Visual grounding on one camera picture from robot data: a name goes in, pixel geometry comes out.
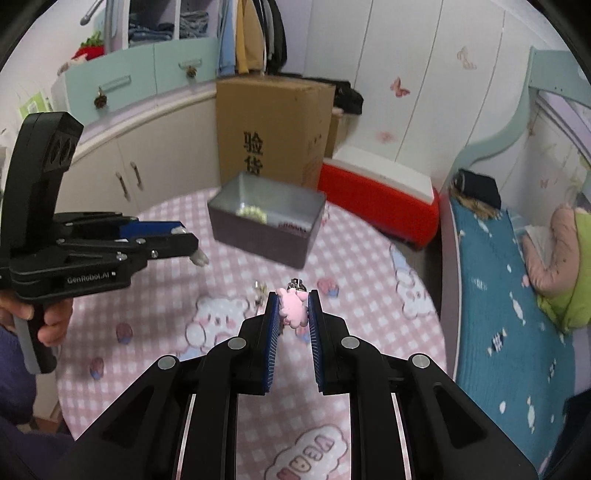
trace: gripper handle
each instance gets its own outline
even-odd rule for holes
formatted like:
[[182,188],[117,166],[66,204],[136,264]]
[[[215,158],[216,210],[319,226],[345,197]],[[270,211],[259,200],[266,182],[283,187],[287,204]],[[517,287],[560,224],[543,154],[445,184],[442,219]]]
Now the gripper handle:
[[45,325],[43,317],[45,309],[42,305],[35,306],[35,315],[31,320],[23,320],[14,316],[14,326],[27,371],[33,375],[49,374],[56,369],[57,358],[54,349],[43,345],[37,333]]

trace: folded clothes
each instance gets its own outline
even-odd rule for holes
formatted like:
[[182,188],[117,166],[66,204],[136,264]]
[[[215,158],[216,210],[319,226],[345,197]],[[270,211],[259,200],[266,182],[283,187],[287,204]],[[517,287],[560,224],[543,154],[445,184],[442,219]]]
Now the folded clothes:
[[206,11],[182,12],[178,30],[179,38],[207,37],[209,14]]
[[156,27],[156,30],[159,32],[174,32],[174,24],[173,23],[161,23]]
[[151,28],[143,27],[134,22],[129,22],[128,40],[129,42],[140,41],[166,41],[172,40],[173,33],[167,30],[153,30]]

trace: blue bedsheet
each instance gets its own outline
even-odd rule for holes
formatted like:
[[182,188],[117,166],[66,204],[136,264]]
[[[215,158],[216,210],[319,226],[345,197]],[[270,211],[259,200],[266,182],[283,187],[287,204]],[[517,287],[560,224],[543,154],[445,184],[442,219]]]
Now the blue bedsheet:
[[539,469],[574,394],[572,339],[537,307],[507,212],[481,221],[451,201],[462,271],[456,382]]

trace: butterfly wall sticker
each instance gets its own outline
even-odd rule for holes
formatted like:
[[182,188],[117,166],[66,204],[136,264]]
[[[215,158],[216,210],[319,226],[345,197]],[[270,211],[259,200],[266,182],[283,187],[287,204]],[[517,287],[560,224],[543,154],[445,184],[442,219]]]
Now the butterfly wall sticker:
[[394,80],[394,83],[390,85],[390,90],[392,90],[396,94],[397,98],[410,95],[410,90],[402,88],[402,80],[400,80],[400,77]]
[[468,47],[463,46],[462,49],[457,53],[457,59],[462,62],[464,70],[476,70],[478,67],[468,60]]
[[378,142],[386,144],[386,143],[392,143],[392,142],[396,142],[397,138],[396,135],[390,133],[390,132],[378,132],[376,135]]

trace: chinese characters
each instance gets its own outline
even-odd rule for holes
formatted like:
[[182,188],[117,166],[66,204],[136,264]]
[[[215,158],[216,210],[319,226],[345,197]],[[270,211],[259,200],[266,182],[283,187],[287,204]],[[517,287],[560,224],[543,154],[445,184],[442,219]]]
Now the chinese characters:
[[255,175],[261,174],[263,168],[260,157],[263,156],[263,140],[257,132],[244,132],[244,150],[248,154],[244,163],[246,163],[246,170],[248,173]]

